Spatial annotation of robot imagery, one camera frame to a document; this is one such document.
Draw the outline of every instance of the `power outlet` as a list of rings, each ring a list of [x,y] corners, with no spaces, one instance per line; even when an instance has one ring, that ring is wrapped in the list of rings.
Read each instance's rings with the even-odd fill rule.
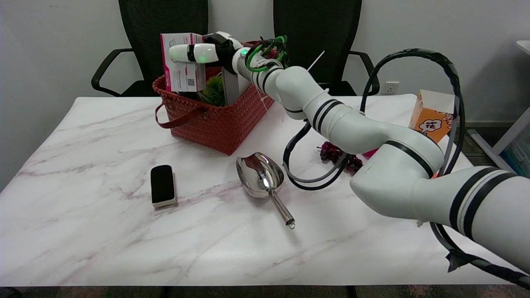
[[[383,94],[394,94],[398,89],[399,82],[386,82],[383,88]]]

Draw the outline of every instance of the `basket handle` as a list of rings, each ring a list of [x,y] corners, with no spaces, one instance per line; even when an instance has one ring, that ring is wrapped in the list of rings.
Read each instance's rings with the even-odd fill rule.
[[[191,110],[190,112],[188,112],[186,115],[183,115],[177,119],[174,119],[174,120],[171,120],[169,122],[166,122],[166,123],[160,123],[158,121],[158,110],[160,110],[160,108],[164,105],[164,102],[162,102],[158,107],[156,107],[155,109],[155,120],[156,120],[156,123],[158,123],[158,125],[162,128],[174,128],[174,127],[178,127],[178,126],[182,126],[186,123],[188,123],[189,121],[193,120],[194,118],[197,118],[197,117],[200,117],[201,115],[204,115],[202,118],[207,120],[208,119],[208,116],[206,114],[206,112],[208,111],[207,109],[205,108],[197,108],[197,109],[194,109],[194,110]]]

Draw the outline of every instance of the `table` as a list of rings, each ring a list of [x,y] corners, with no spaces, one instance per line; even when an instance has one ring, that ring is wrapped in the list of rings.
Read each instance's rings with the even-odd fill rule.
[[[407,125],[415,100],[370,97],[367,116]],[[271,202],[245,193],[235,170],[236,156],[255,151],[281,161],[304,123],[283,119],[279,104],[226,156],[159,128],[159,102],[75,101],[0,194],[0,286],[506,283],[472,266],[448,274],[447,251],[428,225],[376,214],[346,173],[315,192],[287,181],[279,196],[296,228],[283,226]],[[311,130],[292,155],[293,173],[329,169],[316,149],[323,142]],[[173,166],[178,203],[155,210],[149,171],[161,164]],[[455,168],[469,166],[460,156]],[[513,268],[449,233],[465,251]]]
[[[530,55],[530,40],[519,40],[516,42],[518,48]],[[510,129],[500,138],[500,140],[491,147],[488,142],[479,135],[475,129],[470,129],[467,133],[475,140],[489,158],[501,169],[515,172],[510,165],[500,156],[500,154],[510,145],[513,140],[526,128],[530,123],[530,107],[515,121]]]

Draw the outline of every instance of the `scoop handle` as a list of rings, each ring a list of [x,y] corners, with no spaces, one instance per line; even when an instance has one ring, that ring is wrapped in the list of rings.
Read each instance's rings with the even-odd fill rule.
[[[285,225],[288,226],[291,230],[295,228],[295,219],[291,215],[291,212],[287,210],[284,203],[280,200],[278,195],[274,190],[269,191],[269,198],[276,207],[276,210],[281,215],[281,218],[284,220]]]

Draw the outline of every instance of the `white wall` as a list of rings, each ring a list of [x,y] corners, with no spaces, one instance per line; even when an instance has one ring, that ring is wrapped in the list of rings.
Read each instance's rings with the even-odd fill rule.
[[[441,51],[461,75],[468,120],[510,121],[530,104],[530,57],[514,46],[530,39],[529,16],[527,0],[364,0],[353,49],[375,63],[403,48]],[[76,97],[105,96],[90,78],[111,50],[130,45],[116,0],[2,0],[0,26],[2,189]],[[272,1],[210,0],[210,31],[217,30],[241,40],[272,37]],[[363,70],[349,59],[344,78],[358,93]],[[140,79],[125,53],[102,85],[121,92]],[[437,66],[412,58],[384,67],[379,80],[400,81],[400,93],[451,91]]]
[[[530,1],[364,0],[362,9],[353,49],[374,63],[405,48],[443,53],[458,70],[468,121],[515,121],[530,106],[530,56],[515,46],[530,39]],[[358,61],[349,59],[344,78],[362,92]],[[399,81],[400,93],[452,91],[441,68],[420,58],[388,63],[379,80]]]

